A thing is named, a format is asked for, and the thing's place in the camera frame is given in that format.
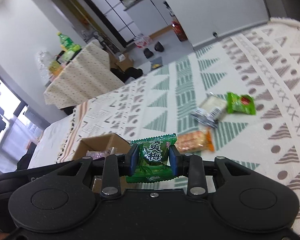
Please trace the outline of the orange bread snack packet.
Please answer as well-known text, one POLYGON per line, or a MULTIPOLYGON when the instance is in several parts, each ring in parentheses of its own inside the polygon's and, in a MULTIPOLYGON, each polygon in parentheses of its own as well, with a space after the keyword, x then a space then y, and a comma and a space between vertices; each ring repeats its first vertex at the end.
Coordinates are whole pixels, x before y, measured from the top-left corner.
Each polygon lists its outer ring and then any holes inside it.
POLYGON ((215 151, 209 129, 179 135, 177 136, 175 146, 180 153, 192 153, 204 150, 215 151))

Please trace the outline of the dark green plum snack packet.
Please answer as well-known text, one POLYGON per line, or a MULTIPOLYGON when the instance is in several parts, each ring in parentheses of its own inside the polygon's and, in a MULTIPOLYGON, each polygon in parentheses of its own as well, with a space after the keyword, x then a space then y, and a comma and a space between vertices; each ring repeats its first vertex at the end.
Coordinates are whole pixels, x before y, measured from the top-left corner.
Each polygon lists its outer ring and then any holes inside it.
POLYGON ((174 133, 132 140, 130 146, 138 148, 139 158, 134 174, 127 176, 126 182, 157 183, 174 179, 168 160, 170 146, 176 141, 174 133))

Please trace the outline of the black and white snack packet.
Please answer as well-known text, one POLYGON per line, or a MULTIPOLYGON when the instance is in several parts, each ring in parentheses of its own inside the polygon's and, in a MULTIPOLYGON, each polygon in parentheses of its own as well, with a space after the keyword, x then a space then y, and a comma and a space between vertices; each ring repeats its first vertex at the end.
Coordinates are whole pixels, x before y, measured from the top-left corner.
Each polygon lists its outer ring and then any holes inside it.
POLYGON ((222 118, 226 112, 226 108, 227 101, 225 99, 210 93, 206 99, 191 112, 190 116, 204 126, 217 128, 220 118, 222 118))

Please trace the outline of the light green red-dot snack packet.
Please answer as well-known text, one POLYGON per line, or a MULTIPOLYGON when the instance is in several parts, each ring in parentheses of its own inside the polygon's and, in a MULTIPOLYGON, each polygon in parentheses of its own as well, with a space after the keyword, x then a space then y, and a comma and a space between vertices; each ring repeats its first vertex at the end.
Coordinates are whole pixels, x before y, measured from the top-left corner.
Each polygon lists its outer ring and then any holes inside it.
POLYGON ((254 99, 249 95, 237 95, 232 92, 227 93, 227 113, 235 112, 244 113, 248 115, 256 114, 256 107, 254 99))

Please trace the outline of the brown cardboard box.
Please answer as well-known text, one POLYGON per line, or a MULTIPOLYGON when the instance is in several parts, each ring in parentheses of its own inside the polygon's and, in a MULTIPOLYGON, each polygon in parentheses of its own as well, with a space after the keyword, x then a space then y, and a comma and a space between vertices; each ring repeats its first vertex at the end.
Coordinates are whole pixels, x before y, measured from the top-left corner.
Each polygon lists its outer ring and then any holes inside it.
MULTIPOLYGON (((117 153, 127 154, 130 150, 130 144, 115 133, 101 135, 98 137, 83 138, 80 140, 77 150, 72 157, 72 160, 77 160, 86 156, 87 151, 104 151, 110 150, 112 147, 117 148, 117 153)), ((95 178, 93 192, 101 192, 101 179, 95 178)), ((120 178, 121 192, 126 189, 136 189, 136 184, 129 184, 125 177, 120 178)))

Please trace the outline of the purple snack packet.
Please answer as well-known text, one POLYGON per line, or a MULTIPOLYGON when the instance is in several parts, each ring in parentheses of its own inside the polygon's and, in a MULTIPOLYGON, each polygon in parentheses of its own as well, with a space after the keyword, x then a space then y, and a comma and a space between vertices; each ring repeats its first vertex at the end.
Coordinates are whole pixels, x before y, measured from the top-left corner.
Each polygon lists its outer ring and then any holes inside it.
POLYGON ((112 147, 110 149, 103 150, 103 151, 87 151, 86 156, 91 157, 93 160, 97 160, 101 158, 106 158, 107 156, 116 153, 117 153, 117 148, 112 147))

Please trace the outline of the dotted cloth covered table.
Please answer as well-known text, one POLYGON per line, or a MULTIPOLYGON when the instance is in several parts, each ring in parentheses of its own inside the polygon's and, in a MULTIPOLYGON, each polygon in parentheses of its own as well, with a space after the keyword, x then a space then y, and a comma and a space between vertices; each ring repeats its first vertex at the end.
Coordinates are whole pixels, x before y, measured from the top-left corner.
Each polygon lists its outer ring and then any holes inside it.
POLYGON ((47 105, 58 109, 77 106, 122 87, 110 71, 110 56, 98 40, 89 42, 52 81, 44 92, 47 105))

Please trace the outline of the black shoe left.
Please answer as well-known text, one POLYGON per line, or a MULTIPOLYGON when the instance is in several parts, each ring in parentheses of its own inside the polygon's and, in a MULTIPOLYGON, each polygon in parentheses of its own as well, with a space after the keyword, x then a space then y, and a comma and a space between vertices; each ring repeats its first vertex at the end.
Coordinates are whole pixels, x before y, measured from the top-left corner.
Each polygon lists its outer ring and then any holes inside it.
POLYGON ((147 59, 150 59, 151 57, 154 56, 154 53, 148 48, 143 50, 143 54, 147 59))

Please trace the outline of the black shoe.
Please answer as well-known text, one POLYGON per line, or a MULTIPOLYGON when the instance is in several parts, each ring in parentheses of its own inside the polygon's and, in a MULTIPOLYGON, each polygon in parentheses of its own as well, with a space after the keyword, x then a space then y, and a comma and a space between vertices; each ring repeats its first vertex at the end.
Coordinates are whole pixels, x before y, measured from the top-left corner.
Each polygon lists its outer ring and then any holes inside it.
POLYGON ((157 51, 157 52, 162 53, 162 52, 165 51, 165 48, 160 42, 157 42, 154 46, 154 50, 157 51))
POLYGON ((143 50, 143 54, 147 59, 150 59, 151 57, 154 56, 154 53, 148 48, 143 50))

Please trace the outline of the black shoe right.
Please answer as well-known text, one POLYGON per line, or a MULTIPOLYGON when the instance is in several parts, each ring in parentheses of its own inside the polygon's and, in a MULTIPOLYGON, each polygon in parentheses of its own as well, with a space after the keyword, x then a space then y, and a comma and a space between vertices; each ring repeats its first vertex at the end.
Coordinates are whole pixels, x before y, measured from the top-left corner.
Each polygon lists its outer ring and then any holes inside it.
POLYGON ((165 48, 160 42, 157 42, 154 46, 154 50, 157 51, 157 52, 162 53, 162 52, 165 51, 165 48))

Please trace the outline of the white red plastic bag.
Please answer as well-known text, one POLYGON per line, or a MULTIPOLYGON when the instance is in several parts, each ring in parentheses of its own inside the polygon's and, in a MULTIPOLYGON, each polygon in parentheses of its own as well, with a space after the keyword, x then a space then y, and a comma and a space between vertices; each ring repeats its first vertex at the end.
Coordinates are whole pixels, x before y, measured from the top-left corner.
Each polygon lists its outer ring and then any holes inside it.
POLYGON ((138 48, 146 48, 148 47, 152 42, 152 39, 149 36, 139 34, 138 36, 134 37, 134 44, 138 48))

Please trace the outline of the patterned bed cover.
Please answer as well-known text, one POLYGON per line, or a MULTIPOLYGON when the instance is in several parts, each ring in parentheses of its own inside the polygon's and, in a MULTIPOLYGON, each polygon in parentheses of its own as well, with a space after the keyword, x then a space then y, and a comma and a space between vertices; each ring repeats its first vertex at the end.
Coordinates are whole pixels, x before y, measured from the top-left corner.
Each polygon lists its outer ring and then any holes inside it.
MULTIPOLYGON (((204 129, 219 119, 213 152, 289 187, 300 201, 300 22, 273 18, 183 56, 122 88, 79 105, 57 161, 81 140, 115 133, 132 141, 204 129)), ((300 206, 293 224, 300 236, 300 206)))

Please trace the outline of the green soda bottle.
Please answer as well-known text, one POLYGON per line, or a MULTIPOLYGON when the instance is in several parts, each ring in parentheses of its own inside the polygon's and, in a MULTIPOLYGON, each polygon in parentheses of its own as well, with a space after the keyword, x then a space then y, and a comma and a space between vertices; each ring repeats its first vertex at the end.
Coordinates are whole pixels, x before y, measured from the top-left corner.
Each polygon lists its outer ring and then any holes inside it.
POLYGON ((76 44, 68 35, 62 34, 61 32, 57 33, 60 43, 66 51, 77 52, 81 50, 81 46, 76 44))

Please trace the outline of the red-brown oil bottle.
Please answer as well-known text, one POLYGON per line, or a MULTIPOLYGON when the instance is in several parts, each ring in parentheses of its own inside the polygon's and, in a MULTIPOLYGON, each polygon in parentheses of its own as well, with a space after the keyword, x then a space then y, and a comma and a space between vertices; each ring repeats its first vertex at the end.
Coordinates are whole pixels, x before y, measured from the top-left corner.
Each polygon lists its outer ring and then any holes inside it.
POLYGON ((172 21, 172 29, 180 42, 188 40, 185 31, 183 30, 182 26, 178 21, 175 20, 172 21))

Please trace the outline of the black framed sliding door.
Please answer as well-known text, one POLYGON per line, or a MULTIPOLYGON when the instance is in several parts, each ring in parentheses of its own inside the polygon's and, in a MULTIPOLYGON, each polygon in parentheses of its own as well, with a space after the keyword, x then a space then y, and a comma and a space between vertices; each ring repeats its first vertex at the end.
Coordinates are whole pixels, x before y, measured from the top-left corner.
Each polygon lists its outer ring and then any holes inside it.
POLYGON ((132 18, 125 11, 122 0, 83 0, 119 43, 126 47, 140 33, 132 18))

